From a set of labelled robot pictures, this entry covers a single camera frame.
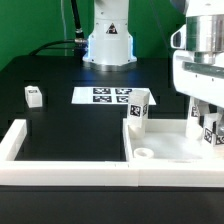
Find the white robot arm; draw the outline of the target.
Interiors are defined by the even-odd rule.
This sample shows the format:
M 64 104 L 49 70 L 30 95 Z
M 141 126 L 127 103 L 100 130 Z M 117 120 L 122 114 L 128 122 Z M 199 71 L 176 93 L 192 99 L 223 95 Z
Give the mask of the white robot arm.
M 94 0 L 94 28 L 88 37 L 86 66 L 102 71 L 124 69 L 150 49 L 157 54 L 165 41 L 173 53 L 177 91 L 217 107 L 216 125 L 224 126 L 224 0 L 159 0 L 185 16 L 171 37 L 156 16 L 137 14 L 134 35 L 128 31 L 129 0 Z

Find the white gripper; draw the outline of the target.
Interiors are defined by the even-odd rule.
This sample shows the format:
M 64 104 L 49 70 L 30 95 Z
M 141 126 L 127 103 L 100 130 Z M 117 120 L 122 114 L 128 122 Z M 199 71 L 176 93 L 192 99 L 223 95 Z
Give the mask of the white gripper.
M 215 55 L 215 64 L 194 62 L 194 53 L 187 51 L 186 26 L 172 34 L 170 45 L 173 54 L 173 83 L 175 89 L 199 99 L 198 124 L 203 126 L 204 116 L 210 113 L 209 104 L 224 108 L 224 52 Z

